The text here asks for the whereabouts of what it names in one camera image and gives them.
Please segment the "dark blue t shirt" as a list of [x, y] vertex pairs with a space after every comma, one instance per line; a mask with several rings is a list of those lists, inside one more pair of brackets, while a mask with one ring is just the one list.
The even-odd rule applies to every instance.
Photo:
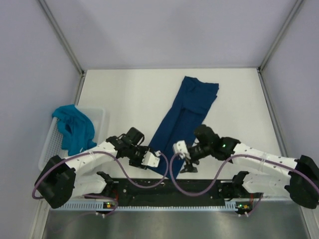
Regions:
[[203, 123], [218, 90], [218, 83], [203, 83], [197, 78], [185, 76], [149, 147], [159, 150], [171, 160], [174, 143], [183, 140], [186, 145], [192, 146], [195, 142], [194, 130]]

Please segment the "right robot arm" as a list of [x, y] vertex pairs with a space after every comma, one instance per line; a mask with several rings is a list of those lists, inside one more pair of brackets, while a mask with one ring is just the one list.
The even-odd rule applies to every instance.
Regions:
[[266, 153], [231, 137], [220, 137], [202, 124], [194, 131], [198, 143], [188, 146], [185, 141], [173, 145], [188, 165], [212, 156], [223, 163], [245, 166], [255, 172], [240, 171], [233, 177], [233, 192], [238, 197], [248, 193], [287, 197], [296, 204], [315, 209], [319, 204], [319, 167], [308, 156], [283, 157]]

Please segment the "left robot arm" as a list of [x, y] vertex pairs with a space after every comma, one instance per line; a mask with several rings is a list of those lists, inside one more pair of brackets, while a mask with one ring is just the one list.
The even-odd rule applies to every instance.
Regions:
[[101, 165], [126, 158], [130, 166], [146, 169], [153, 161], [158, 161], [153, 149], [142, 145], [144, 138], [132, 127], [127, 133], [110, 136], [78, 154], [51, 157], [34, 184], [32, 197], [44, 199], [53, 209], [81, 196], [109, 197], [113, 191], [112, 179], [99, 170]]

